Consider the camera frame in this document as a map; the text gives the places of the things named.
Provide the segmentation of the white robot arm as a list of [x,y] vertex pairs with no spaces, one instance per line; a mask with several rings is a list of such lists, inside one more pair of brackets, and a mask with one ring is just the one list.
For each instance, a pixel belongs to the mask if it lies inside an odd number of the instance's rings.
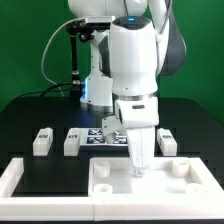
[[81,105],[109,112],[103,136],[127,136],[132,167],[144,174],[154,157],[159,124],[156,78],[182,66],[186,45],[173,0],[68,0],[79,18],[80,38],[91,46],[91,72]]

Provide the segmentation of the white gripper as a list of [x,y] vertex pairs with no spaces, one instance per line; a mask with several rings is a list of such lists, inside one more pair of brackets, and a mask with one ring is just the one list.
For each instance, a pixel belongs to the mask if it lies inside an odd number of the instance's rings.
[[142,177],[154,158],[154,126],[159,124],[158,99],[116,100],[115,115],[127,129],[128,151],[134,174]]

